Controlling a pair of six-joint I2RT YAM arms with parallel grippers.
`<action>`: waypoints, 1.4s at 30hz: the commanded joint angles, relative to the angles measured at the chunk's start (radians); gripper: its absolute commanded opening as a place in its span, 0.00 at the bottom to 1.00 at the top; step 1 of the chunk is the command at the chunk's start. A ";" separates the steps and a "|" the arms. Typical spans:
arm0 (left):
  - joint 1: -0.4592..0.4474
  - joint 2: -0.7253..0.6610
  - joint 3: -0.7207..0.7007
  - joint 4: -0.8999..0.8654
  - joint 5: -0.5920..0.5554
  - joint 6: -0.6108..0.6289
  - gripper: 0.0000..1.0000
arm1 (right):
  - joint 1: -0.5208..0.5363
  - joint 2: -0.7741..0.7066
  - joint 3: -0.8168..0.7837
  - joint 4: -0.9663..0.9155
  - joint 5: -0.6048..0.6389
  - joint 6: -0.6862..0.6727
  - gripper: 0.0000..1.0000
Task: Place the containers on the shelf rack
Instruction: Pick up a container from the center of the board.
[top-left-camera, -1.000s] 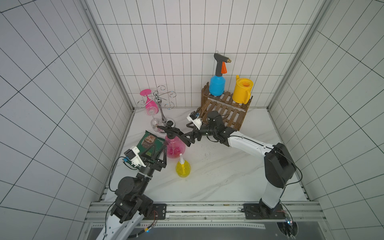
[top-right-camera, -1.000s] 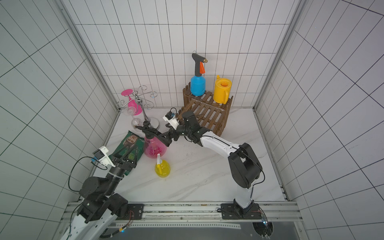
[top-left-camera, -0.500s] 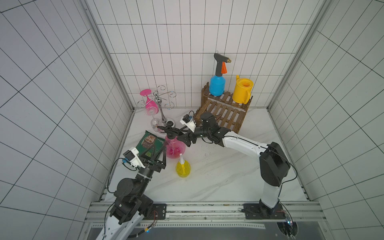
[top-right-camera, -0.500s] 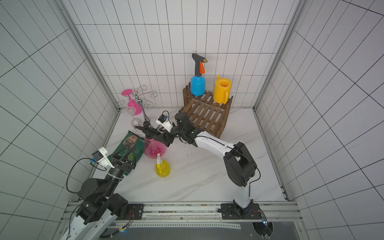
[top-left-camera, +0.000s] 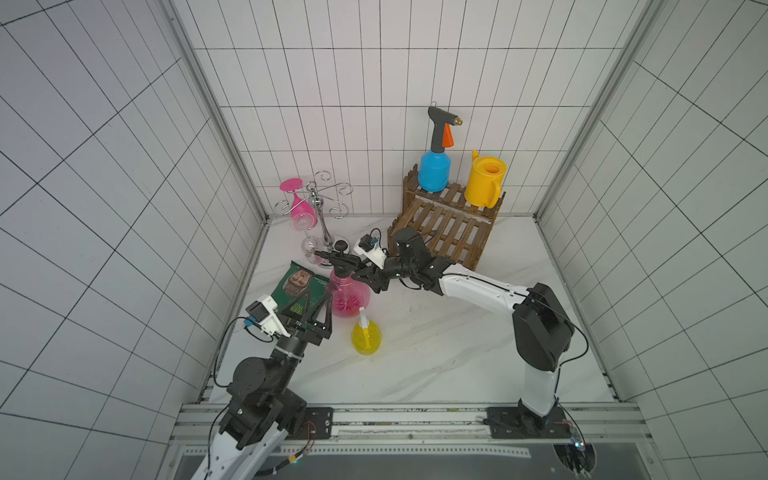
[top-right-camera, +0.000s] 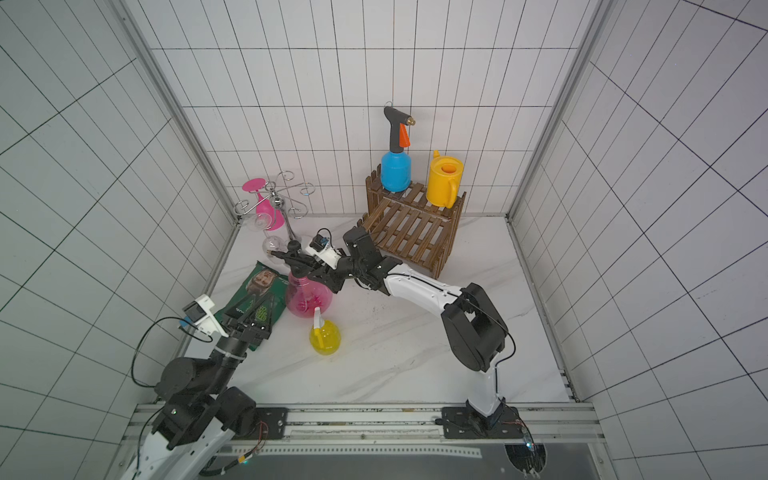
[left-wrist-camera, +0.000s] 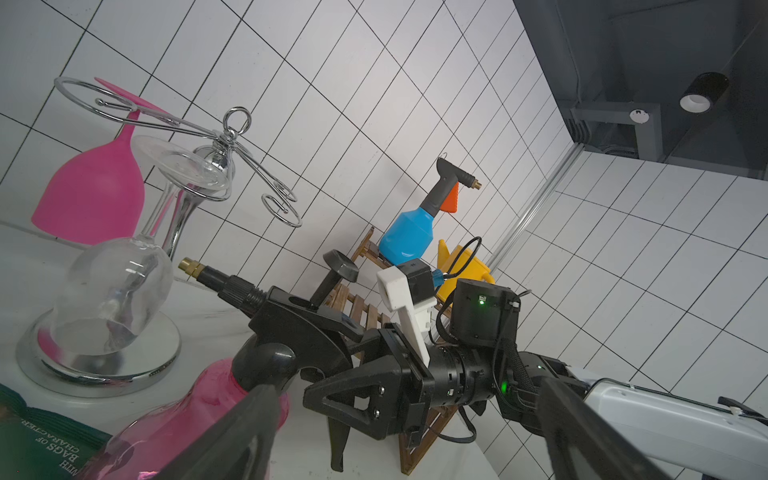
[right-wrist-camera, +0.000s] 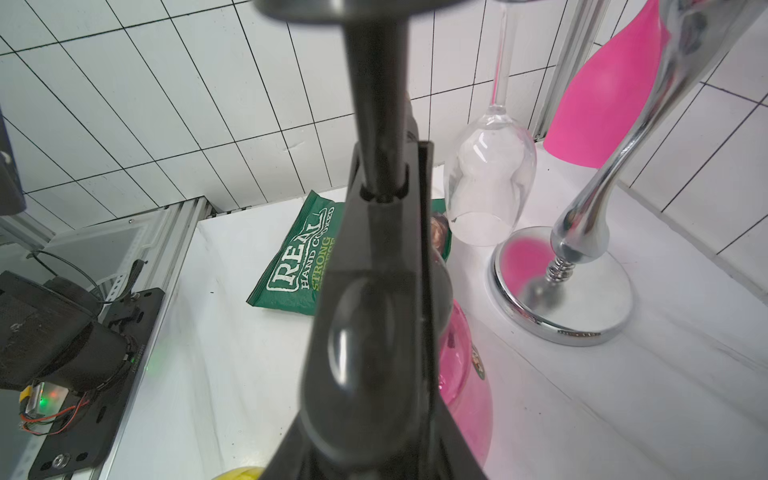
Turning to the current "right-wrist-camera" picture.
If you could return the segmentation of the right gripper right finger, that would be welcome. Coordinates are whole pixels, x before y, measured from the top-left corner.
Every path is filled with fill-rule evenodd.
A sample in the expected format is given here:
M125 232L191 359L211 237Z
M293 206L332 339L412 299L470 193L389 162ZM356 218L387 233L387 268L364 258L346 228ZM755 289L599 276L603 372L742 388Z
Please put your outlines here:
M435 453L433 479L486 479L443 400L435 402L432 419Z

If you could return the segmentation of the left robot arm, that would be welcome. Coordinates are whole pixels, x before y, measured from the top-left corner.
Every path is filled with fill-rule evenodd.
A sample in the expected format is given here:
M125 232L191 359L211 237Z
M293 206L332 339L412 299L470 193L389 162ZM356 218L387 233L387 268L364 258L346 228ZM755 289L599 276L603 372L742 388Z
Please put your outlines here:
M106 301L53 273L40 284L1 273L1 388L22 391L36 381L75 392L115 381L136 347L97 322Z

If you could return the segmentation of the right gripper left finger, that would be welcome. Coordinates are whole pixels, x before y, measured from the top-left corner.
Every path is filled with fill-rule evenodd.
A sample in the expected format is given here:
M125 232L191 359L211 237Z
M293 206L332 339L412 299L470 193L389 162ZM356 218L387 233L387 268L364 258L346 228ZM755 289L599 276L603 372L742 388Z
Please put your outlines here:
M324 473L318 460L317 449L304 432L299 416L296 416L260 479L321 480Z

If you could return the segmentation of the pink pump sprayer bottle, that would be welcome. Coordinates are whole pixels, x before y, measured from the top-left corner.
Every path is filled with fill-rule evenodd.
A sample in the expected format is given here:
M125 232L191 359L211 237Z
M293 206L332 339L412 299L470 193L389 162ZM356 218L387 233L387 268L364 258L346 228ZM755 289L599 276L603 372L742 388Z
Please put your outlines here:
M407 93L409 20L438 1L259 1L287 23L338 25L344 36L357 143L346 198L431 200L433 147L418 137ZM299 416L323 479L433 479L432 423L440 324L453 295L432 242L414 315L359 278L314 316Z

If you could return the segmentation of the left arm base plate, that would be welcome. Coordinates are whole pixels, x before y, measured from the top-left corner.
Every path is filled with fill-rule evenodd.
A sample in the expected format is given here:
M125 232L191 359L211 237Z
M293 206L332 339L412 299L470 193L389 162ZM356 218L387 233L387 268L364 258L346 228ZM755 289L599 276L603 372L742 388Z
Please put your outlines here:
M76 338L68 362L45 379L69 393L65 413L45 435L29 479L75 473L106 460L164 296L162 289L152 288L111 304L103 321Z

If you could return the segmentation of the small yellow spray bottle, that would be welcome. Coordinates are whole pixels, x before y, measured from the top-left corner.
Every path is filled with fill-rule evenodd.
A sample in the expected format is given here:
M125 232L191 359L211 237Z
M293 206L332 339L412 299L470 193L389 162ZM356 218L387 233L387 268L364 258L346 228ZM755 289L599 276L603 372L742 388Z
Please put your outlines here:
M258 480L264 472L263 467L247 466L229 470L213 480Z

